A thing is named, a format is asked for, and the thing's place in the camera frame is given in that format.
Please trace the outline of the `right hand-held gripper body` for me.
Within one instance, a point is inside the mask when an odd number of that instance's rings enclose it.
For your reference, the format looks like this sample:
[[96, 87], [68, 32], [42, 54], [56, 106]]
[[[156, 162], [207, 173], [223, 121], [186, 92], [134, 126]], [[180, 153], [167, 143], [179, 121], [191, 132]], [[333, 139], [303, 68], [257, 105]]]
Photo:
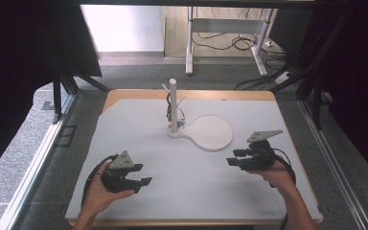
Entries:
[[276, 154], [268, 142], [268, 138], [281, 134], [282, 130], [254, 131], [246, 140], [252, 155], [239, 157], [245, 164], [240, 166], [243, 171], [260, 171], [268, 169], [275, 161]]

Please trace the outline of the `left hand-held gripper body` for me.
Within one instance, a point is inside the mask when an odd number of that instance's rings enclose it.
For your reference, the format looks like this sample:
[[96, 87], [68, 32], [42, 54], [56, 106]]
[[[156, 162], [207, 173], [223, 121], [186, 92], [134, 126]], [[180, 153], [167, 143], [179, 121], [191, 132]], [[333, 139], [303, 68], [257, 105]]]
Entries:
[[109, 161], [110, 164], [106, 166], [101, 175], [101, 181], [104, 187], [111, 193], [119, 193], [122, 191], [132, 190], [133, 182], [138, 180], [126, 179], [134, 163], [124, 150], [121, 154], [110, 155], [106, 157], [104, 162]]

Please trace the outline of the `white key stand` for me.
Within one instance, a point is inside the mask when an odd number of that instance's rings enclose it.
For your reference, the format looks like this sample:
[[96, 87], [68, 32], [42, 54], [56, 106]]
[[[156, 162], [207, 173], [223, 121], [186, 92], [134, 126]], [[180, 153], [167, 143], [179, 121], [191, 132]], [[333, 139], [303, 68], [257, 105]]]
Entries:
[[217, 115], [203, 115], [185, 124], [184, 128], [177, 127], [177, 108], [183, 101], [177, 100], [176, 79], [169, 79], [169, 84], [162, 87], [171, 93], [172, 126], [168, 124], [168, 134], [171, 138], [186, 138], [192, 141], [198, 148], [207, 151], [219, 151], [229, 146], [234, 133], [230, 124]]

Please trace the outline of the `key bunch yellow blue tags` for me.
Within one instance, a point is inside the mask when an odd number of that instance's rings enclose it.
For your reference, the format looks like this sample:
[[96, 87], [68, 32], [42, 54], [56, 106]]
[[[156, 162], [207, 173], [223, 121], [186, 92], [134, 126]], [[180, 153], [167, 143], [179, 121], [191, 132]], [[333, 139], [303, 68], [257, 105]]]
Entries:
[[178, 107], [177, 108], [177, 127], [178, 128], [184, 128], [186, 124], [186, 117], [185, 114], [183, 112], [183, 110]]

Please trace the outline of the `brown leather keychain green loop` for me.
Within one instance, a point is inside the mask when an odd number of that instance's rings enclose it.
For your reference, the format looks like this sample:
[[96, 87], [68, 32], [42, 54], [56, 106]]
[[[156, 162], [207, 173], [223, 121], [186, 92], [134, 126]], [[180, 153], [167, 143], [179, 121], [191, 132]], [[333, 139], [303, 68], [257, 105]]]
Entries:
[[168, 104], [166, 117], [167, 117], [167, 120], [168, 120], [169, 127], [171, 127], [172, 126], [172, 120], [173, 120], [172, 104], [171, 104], [171, 93], [167, 94], [166, 101], [167, 101], [167, 104]]

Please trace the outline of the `person's left hand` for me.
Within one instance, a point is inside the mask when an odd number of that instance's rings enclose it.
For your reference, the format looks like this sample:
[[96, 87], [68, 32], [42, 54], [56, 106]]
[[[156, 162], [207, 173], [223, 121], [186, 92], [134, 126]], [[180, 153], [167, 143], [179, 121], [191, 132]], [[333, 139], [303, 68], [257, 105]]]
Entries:
[[113, 201], [134, 195], [133, 190], [119, 193], [109, 192], [101, 181], [101, 176], [96, 173], [86, 193], [85, 201], [80, 210], [80, 216], [84, 219], [93, 219], [104, 211]]

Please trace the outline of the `person's right hand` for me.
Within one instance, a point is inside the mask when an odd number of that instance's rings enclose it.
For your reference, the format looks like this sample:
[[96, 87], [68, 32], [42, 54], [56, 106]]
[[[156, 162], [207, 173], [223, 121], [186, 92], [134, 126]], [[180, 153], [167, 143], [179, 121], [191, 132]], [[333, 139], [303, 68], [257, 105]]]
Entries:
[[249, 173], [260, 175], [265, 181], [273, 185], [282, 196], [290, 196], [296, 192], [296, 186], [287, 168], [278, 160], [266, 170], [249, 171]]

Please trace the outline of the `white power strip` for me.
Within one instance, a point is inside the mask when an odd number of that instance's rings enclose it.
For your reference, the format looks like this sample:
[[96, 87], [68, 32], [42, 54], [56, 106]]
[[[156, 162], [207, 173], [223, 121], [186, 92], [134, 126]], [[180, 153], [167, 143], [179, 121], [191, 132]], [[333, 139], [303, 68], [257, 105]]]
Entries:
[[285, 73], [283, 73], [280, 77], [278, 77], [276, 80], [275, 80], [275, 83], [276, 84], [280, 84], [286, 80], [288, 80], [290, 77], [292, 76], [292, 74], [288, 71], [286, 71]]

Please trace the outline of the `black metal stand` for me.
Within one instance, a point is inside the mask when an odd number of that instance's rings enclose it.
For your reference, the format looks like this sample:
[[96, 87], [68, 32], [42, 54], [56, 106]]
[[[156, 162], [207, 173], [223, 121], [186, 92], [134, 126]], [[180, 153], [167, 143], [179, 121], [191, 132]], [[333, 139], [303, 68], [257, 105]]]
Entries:
[[277, 93], [291, 84], [302, 80], [302, 83], [295, 92], [295, 95], [298, 99], [306, 99], [310, 93], [313, 93], [311, 120], [318, 129], [321, 128], [320, 108], [322, 103], [321, 92], [323, 86], [323, 82], [321, 80], [321, 76], [318, 74], [318, 70], [325, 59], [326, 54], [329, 53], [334, 41], [346, 23], [347, 18], [348, 15], [342, 12], [332, 23], [332, 27], [326, 31], [327, 37], [325, 38], [323, 45], [317, 52], [311, 64], [306, 69], [270, 89], [272, 93]]
[[55, 111], [55, 116], [53, 120], [54, 124], [57, 124], [63, 117], [61, 88], [64, 88], [65, 91], [71, 95], [75, 95], [79, 91], [79, 87], [77, 86], [74, 77], [78, 77], [83, 81], [88, 82], [89, 84], [100, 89], [101, 91], [109, 92], [111, 90], [110, 87], [107, 87], [99, 83], [90, 76], [78, 73], [77, 71], [71, 69], [70, 67], [67, 67], [66, 65], [62, 64], [52, 48], [48, 49], [48, 53], [50, 54], [51, 60], [54, 62], [54, 76], [53, 76], [53, 97], [54, 97], [54, 111]]

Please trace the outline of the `black curtain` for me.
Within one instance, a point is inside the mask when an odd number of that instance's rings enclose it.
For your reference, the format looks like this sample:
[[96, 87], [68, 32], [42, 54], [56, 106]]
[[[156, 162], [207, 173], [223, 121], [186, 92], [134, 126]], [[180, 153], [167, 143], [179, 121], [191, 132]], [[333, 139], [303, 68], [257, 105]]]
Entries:
[[0, 158], [59, 73], [99, 77], [97, 54], [78, 3], [0, 0]]
[[311, 9], [292, 9], [279, 37], [301, 40], [296, 58], [309, 72], [297, 95], [306, 98], [313, 89], [331, 94], [329, 113], [355, 146], [339, 153], [338, 161], [363, 182], [368, 178], [368, 0], [314, 2]]

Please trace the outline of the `aluminium rail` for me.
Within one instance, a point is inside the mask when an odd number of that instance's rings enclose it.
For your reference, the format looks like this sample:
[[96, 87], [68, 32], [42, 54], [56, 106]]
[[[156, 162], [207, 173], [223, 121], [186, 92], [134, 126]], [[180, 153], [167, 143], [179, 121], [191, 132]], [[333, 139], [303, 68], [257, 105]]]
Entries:
[[46, 161], [50, 150], [54, 146], [54, 142], [60, 133], [60, 130], [67, 119], [67, 113], [72, 106], [76, 96], [68, 95], [60, 103], [59, 111], [62, 115], [54, 115], [50, 120], [50, 124], [45, 129], [44, 136], [39, 142], [39, 146], [33, 154], [28, 169], [24, 171], [23, 177], [14, 192], [11, 201], [8, 203], [7, 209], [0, 219], [0, 230], [12, 230], [22, 209], [26, 203], [30, 191], [38, 178], [39, 172]]
[[304, 101], [298, 100], [299, 107], [301, 108], [304, 118], [307, 121], [311, 133], [320, 148], [320, 151], [333, 175], [333, 179], [341, 192], [345, 203], [347, 204], [349, 211], [358, 227], [358, 230], [368, 230], [368, 217], [361, 205], [357, 194], [354, 192], [351, 184], [348, 182], [345, 173], [342, 171], [337, 159], [334, 156], [334, 152], [331, 149], [323, 131], [317, 127], [312, 119], [312, 112], [309, 104]]

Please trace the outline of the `white desk frame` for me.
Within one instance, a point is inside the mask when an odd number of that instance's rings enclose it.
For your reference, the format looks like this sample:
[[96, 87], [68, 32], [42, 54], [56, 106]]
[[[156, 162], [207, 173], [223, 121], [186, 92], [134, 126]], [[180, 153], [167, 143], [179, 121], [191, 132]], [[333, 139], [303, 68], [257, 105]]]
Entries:
[[194, 17], [194, 8], [188, 8], [188, 42], [185, 58], [185, 73], [193, 73], [193, 33], [227, 33], [227, 34], [254, 34], [258, 36], [257, 44], [251, 47], [255, 63], [262, 76], [267, 75], [261, 50], [270, 25], [273, 9], [268, 9], [264, 19], [221, 19]]

